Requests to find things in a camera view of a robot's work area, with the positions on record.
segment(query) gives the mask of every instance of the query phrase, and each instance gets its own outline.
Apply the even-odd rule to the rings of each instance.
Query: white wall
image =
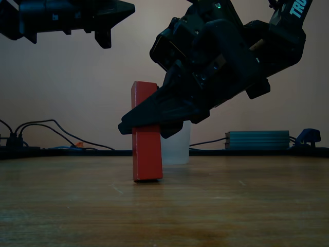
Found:
[[[131,137],[117,129],[129,111],[130,88],[135,80],[162,84],[165,72],[149,58],[156,36],[172,17],[181,17],[185,0],[130,0],[136,13],[112,31],[113,48],[101,49],[93,34],[73,31],[38,34],[38,43],[10,41],[0,36],[0,119],[13,127],[48,118],[92,142],[130,149]],[[269,21],[273,10],[267,0],[232,0],[243,23]],[[304,30],[302,61],[269,78],[271,93],[249,100],[242,93],[211,111],[211,117],[193,126],[192,142],[221,138],[233,130],[319,129],[322,146],[329,146],[329,51],[326,11],[329,2],[314,1]],[[8,135],[0,125],[2,136]],[[65,140],[41,127],[30,127],[25,140],[34,146],[66,145]],[[210,144],[204,148],[222,148]]]

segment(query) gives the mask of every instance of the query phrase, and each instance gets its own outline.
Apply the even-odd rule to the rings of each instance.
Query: red block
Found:
[[[135,81],[132,87],[132,108],[157,90],[156,83]],[[160,126],[133,128],[134,181],[162,179]]]

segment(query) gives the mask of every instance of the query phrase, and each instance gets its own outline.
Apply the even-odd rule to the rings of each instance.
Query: orange object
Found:
[[[157,84],[135,81],[132,87],[132,108],[157,90]],[[134,181],[162,179],[160,126],[133,128]]]
[[[77,144],[76,144],[76,147],[77,147],[77,148],[84,148],[84,144],[83,144],[83,142],[79,142],[79,143],[77,143]]]

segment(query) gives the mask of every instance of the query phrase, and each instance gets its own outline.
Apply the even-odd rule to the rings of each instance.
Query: plastic cup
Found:
[[[189,162],[191,122],[185,121],[177,134],[164,139],[161,137],[163,165],[181,165]]]

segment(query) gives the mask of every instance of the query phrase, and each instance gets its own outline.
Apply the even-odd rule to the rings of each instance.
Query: black cable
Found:
[[[76,146],[76,145],[74,145],[73,142],[71,142],[69,139],[67,139],[67,138],[66,138],[64,135],[62,135],[60,132],[54,130],[52,127],[49,127],[49,126],[47,126],[47,125],[41,125],[41,124],[39,124],[39,123],[31,123],[31,124],[25,125],[25,126],[22,128],[22,130],[21,130],[21,132],[20,132],[20,135],[22,135],[24,129],[27,128],[27,127],[29,127],[29,126],[42,126],[42,127],[46,127],[46,128],[48,128],[48,129],[52,130],[53,132],[55,132],[56,134],[60,135],[61,137],[63,137],[63,138],[64,138],[65,140],[67,140],[72,146],[74,146],[74,147]]]
[[[96,143],[92,143],[92,142],[88,142],[88,141],[86,141],[86,140],[83,140],[83,139],[81,139],[81,138],[79,138],[79,137],[77,137],[77,136],[75,136],[75,135],[72,135],[72,134],[70,134],[70,133],[68,133],[66,130],[64,130],[63,128],[62,128],[62,126],[60,126],[59,125],[59,123],[56,121],[56,120],[54,120],[54,119],[49,119],[49,120],[44,120],[44,121],[33,121],[33,122],[26,122],[26,123],[23,123],[23,124],[21,124],[20,126],[18,126],[17,128],[16,128],[16,130],[15,130],[15,133],[17,134],[17,132],[19,131],[19,129],[20,129],[20,127],[23,127],[24,125],[29,125],[29,124],[39,124],[39,123],[42,123],[42,122],[54,122],[65,134],[67,134],[67,135],[69,135],[69,136],[71,136],[71,137],[73,137],[73,138],[75,138],[75,139],[78,139],[78,140],[80,140],[80,141],[82,141],[82,142],[84,142],[84,143],[87,143],[87,144],[91,144],[91,145],[94,145],[94,146],[97,146],[97,147],[102,147],[102,148],[108,148],[108,149],[111,149],[111,150],[113,150],[113,151],[115,151],[115,149],[114,148],[111,148],[111,147],[108,147],[108,146],[104,146],[104,145],[100,145],[100,144],[96,144]]]
[[[8,129],[9,129],[9,131],[10,131],[10,133],[12,133],[12,129],[11,129],[11,127],[9,126],[9,124],[7,124],[5,121],[3,121],[3,120],[1,120],[0,119],[0,122],[2,122]]]
[[[211,140],[209,142],[204,142],[204,143],[196,143],[196,144],[192,144],[190,145],[190,147],[194,147],[194,146],[198,146],[198,145],[203,145],[203,144],[208,144],[208,143],[216,143],[216,142],[220,142],[222,140],[226,140],[227,138],[221,138],[221,139],[218,139],[218,140]]]

